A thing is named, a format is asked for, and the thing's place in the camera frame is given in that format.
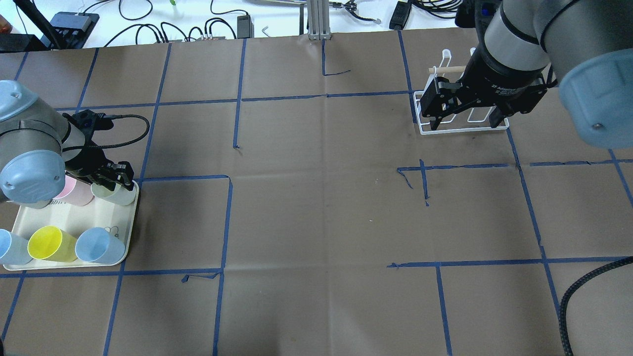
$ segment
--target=cup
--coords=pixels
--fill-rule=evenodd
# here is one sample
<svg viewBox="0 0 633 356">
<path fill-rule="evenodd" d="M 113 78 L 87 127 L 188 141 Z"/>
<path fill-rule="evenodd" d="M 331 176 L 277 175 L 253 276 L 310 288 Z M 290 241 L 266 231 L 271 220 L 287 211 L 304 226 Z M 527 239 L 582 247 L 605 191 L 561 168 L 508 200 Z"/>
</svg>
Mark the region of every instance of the cup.
<svg viewBox="0 0 633 356">
<path fill-rule="evenodd" d="M 77 205 L 78 207 L 82 207 L 92 201 L 94 195 L 92 195 L 90 185 L 78 181 L 73 177 L 68 177 L 67 175 L 65 177 L 66 184 L 64 185 L 64 190 L 53 199 L 65 201 L 68 204 Z"/>
<path fill-rule="evenodd" d="M 0 229 L 0 264 L 25 265 L 33 258 L 27 252 L 28 240 Z"/>
<path fill-rule="evenodd" d="M 121 205 L 122 207 L 124 207 L 125 205 L 130 205 L 134 201 L 134 198 L 136 198 L 136 186 L 134 186 L 132 191 L 129 191 L 123 188 L 121 185 L 115 184 L 115 190 L 110 191 L 104 186 L 93 184 L 91 185 L 91 190 L 93 195 L 97 198 L 109 201 L 110 203 Z"/>
<path fill-rule="evenodd" d="M 106 229 L 93 227 L 79 236 L 75 254 L 84 262 L 113 265 L 125 254 L 125 245 Z"/>
<path fill-rule="evenodd" d="M 72 262 L 77 259 L 77 239 L 55 226 L 44 226 L 33 233 L 28 241 L 28 254 L 36 260 Z"/>
</svg>

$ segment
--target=blue cup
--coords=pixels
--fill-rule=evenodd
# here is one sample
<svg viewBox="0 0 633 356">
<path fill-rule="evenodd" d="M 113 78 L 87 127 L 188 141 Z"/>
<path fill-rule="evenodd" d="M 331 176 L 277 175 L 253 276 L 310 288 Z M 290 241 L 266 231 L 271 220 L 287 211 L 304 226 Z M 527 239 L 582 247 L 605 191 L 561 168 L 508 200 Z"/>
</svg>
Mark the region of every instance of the blue cup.
<svg viewBox="0 0 633 356">
<path fill-rule="evenodd" d="M 0 229 L 0 264 L 25 265 L 33 258 L 28 255 L 28 240 L 11 231 Z"/>
<path fill-rule="evenodd" d="M 84 262 L 112 265 L 125 254 L 125 245 L 102 227 L 93 227 L 77 238 L 75 254 Z"/>
</svg>

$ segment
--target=power adapter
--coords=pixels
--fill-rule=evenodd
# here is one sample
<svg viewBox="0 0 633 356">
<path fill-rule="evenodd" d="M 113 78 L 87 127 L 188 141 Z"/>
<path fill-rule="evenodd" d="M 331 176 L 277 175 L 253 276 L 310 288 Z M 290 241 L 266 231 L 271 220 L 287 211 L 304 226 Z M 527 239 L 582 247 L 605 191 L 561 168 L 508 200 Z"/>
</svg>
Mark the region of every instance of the power adapter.
<svg viewBox="0 0 633 356">
<path fill-rule="evenodd" d="M 391 30 L 403 30 L 407 20 L 409 20 L 409 13 L 411 13 L 411 3 L 398 1 L 394 14 L 391 15 L 391 21 L 389 21 L 389 28 Z"/>
<path fill-rule="evenodd" d="M 253 38 L 255 37 L 255 28 L 251 15 L 242 15 L 237 17 L 237 38 Z"/>
</svg>

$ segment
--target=tray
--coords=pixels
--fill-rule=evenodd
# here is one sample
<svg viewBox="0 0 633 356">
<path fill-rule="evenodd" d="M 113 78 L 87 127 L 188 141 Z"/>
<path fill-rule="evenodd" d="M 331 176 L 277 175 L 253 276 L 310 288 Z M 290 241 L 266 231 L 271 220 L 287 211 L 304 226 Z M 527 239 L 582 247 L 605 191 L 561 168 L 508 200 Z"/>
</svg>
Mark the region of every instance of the tray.
<svg viewBox="0 0 633 356">
<path fill-rule="evenodd" d="M 91 227 L 103 227 L 111 229 L 113 234 L 125 244 L 123 257 L 115 264 L 95 264 L 76 259 L 72 262 L 55 262 L 33 259 L 25 265 L 3 265 L 7 270 L 36 270 L 57 269 L 72 267 L 99 267 L 112 266 L 125 260 L 130 248 L 132 224 L 136 215 L 136 206 L 139 202 L 139 186 L 134 182 L 136 197 L 130 205 L 122 207 L 103 199 L 94 198 L 83 207 L 67 204 L 62 201 L 53 201 L 43 209 L 20 207 L 18 216 L 13 224 L 12 232 L 30 238 L 40 227 L 52 225 L 68 232 L 76 238 Z"/>
</svg>

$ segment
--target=pink cup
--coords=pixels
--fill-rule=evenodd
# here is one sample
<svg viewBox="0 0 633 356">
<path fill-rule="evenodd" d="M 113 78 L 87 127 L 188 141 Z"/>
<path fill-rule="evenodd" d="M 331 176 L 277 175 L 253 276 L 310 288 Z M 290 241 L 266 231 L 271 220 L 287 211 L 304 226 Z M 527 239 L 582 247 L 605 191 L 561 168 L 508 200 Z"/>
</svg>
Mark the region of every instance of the pink cup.
<svg viewBox="0 0 633 356">
<path fill-rule="evenodd" d="M 66 185 L 64 186 L 64 190 L 53 199 L 77 205 L 78 207 L 82 207 L 92 201 L 94 195 L 92 195 L 90 185 L 78 181 L 73 177 L 68 177 L 67 175 L 65 177 Z"/>
</svg>

